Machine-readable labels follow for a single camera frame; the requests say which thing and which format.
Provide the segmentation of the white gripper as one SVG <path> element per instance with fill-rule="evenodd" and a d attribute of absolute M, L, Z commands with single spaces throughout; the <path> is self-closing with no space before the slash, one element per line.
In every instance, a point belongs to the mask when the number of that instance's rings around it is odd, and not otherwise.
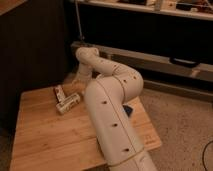
<path fill-rule="evenodd" d="M 90 81 L 90 77 L 86 75 L 77 74 L 74 80 L 71 82 L 71 87 L 79 93 L 84 93 Z"/>

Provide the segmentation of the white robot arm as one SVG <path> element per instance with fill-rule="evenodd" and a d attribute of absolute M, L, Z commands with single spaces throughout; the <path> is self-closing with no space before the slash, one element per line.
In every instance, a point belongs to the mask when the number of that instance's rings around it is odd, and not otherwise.
<path fill-rule="evenodd" d="M 84 102 L 110 171 L 157 171 L 123 104 L 140 95 L 143 78 L 135 69 L 80 47 L 76 79 L 86 82 Z"/>

